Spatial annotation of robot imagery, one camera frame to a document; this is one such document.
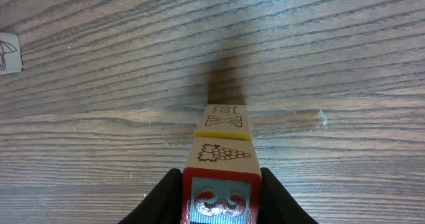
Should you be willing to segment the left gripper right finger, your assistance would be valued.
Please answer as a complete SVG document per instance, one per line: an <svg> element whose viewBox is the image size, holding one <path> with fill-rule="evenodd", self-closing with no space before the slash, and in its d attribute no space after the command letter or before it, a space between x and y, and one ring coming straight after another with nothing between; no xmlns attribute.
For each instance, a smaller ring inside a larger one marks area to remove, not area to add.
<svg viewBox="0 0 425 224"><path fill-rule="evenodd" d="M262 186L257 224L318 224L268 168L260 168Z"/></svg>

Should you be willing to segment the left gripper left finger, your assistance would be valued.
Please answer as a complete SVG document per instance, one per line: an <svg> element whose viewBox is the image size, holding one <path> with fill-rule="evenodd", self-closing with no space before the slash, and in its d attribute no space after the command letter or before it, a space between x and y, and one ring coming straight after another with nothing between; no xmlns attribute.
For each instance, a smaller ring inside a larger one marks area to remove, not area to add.
<svg viewBox="0 0 425 224"><path fill-rule="evenodd" d="M170 169L143 201L118 224L180 224L183 174Z"/></svg>

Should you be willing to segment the red number three block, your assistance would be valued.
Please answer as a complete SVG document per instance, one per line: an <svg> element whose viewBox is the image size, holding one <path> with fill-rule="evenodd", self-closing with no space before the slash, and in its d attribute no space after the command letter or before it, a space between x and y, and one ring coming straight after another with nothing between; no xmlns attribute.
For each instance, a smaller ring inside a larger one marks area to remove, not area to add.
<svg viewBox="0 0 425 224"><path fill-rule="evenodd" d="M253 224L261 184L251 141L195 138L183 170L181 222Z"/></svg>

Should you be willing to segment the wooden block scribble picture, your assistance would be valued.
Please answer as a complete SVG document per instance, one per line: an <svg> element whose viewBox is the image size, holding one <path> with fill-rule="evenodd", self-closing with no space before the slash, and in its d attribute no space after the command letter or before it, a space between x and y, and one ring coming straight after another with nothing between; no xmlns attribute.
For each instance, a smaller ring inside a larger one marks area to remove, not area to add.
<svg viewBox="0 0 425 224"><path fill-rule="evenodd" d="M197 126L195 137L251 141L252 132L247 116L209 114Z"/></svg>

